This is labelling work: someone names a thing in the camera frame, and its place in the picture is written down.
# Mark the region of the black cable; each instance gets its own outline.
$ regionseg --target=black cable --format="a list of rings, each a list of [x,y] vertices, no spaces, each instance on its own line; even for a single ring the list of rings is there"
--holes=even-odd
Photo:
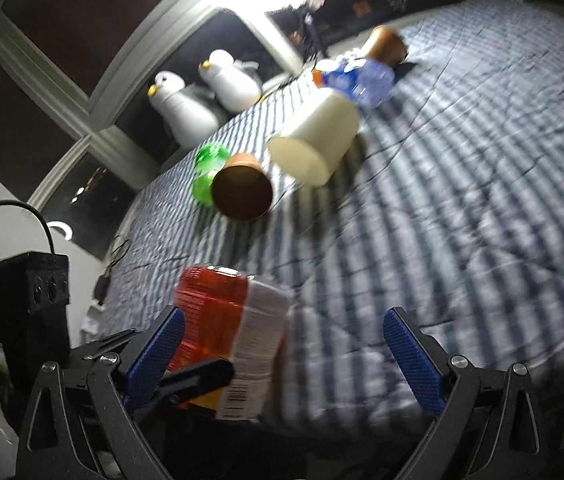
[[[106,266],[107,271],[112,270],[113,267],[116,266],[123,259],[124,256],[126,256],[128,251],[130,250],[130,246],[126,248],[126,251],[124,251],[122,256],[115,256],[115,253],[117,253],[120,249],[122,249],[122,247],[124,247],[127,243],[129,243],[129,240],[124,240],[121,244],[119,244],[116,248],[114,248],[113,251],[111,251],[111,262]]]
[[[28,212],[33,213],[35,217],[40,221],[40,224],[42,224],[42,227],[44,228],[44,232],[46,233],[46,238],[48,238],[48,245],[50,247],[50,252],[52,254],[55,254],[55,244],[52,242],[49,226],[47,226],[46,220],[44,220],[44,217],[39,211],[37,211],[37,209],[35,209],[30,204],[27,204],[26,202],[21,202],[19,200],[0,200],[0,206],[1,205],[12,205],[15,207],[20,207],[22,209],[26,209]]]

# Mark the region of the brown cup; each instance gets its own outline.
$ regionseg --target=brown cup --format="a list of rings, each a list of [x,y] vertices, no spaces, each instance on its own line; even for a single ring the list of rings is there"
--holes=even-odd
[[[360,57],[375,59],[395,69],[407,55],[401,37],[392,28],[380,25],[374,28],[371,37],[363,44]]]
[[[236,153],[215,175],[211,195],[224,216],[250,221],[268,212],[273,202],[273,186],[255,156]]]

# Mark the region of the bottle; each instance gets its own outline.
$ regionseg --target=bottle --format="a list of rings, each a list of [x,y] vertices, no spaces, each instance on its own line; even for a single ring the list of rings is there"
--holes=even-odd
[[[222,357],[231,361],[235,371],[228,386],[197,397],[191,404],[214,410],[219,419],[259,415],[292,303],[289,290],[262,276],[222,266],[187,267],[174,298],[187,327],[167,369],[172,372]]]
[[[219,142],[204,144],[195,155],[195,176],[191,194],[200,204],[213,205],[211,184],[230,156],[229,150]]]
[[[393,89],[395,73],[374,59],[355,59],[338,64],[323,59],[313,70],[313,82],[344,93],[351,101],[366,108],[377,108]]]

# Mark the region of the white label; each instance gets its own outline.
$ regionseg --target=white label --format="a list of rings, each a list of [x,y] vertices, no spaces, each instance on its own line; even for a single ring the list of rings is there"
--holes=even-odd
[[[262,412],[268,390],[268,380],[233,379],[226,386],[220,399],[215,418],[244,420],[255,418]]]
[[[262,413],[290,303],[291,295],[287,291],[250,280],[231,348],[235,376],[222,391],[215,418],[245,420]]]

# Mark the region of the penguin plush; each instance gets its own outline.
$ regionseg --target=penguin plush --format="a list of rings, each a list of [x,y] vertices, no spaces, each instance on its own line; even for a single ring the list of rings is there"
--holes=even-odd
[[[202,80],[215,92],[220,104],[235,114],[251,108],[262,97],[261,85],[243,65],[225,50],[215,50],[199,66]]]
[[[191,150],[220,127],[216,115],[182,90],[184,80],[172,72],[159,72],[149,88],[149,101],[164,118],[171,135],[182,148]]]

